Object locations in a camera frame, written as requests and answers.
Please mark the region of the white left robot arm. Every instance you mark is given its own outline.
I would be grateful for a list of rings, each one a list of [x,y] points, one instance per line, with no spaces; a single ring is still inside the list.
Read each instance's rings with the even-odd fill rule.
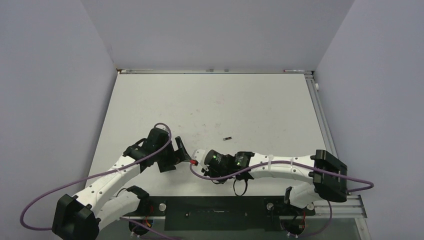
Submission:
[[[176,165],[191,160],[182,138],[168,128],[152,128],[146,138],[130,145],[109,169],[88,187],[73,196],[65,194],[57,202],[51,231],[63,240],[95,240],[100,231],[120,217],[148,211],[149,194],[130,186],[114,196],[125,184],[144,170],[157,164],[161,173],[173,171]]]

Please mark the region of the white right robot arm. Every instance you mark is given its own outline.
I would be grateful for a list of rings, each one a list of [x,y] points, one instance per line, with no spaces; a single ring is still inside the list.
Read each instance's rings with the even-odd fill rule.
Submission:
[[[215,150],[200,158],[202,172],[217,182],[228,178],[255,180],[278,178],[300,181],[285,190],[283,209],[295,214],[307,205],[318,201],[343,203],[347,200],[347,166],[327,150],[318,149],[313,155],[281,157],[251,151],[234,155]]]

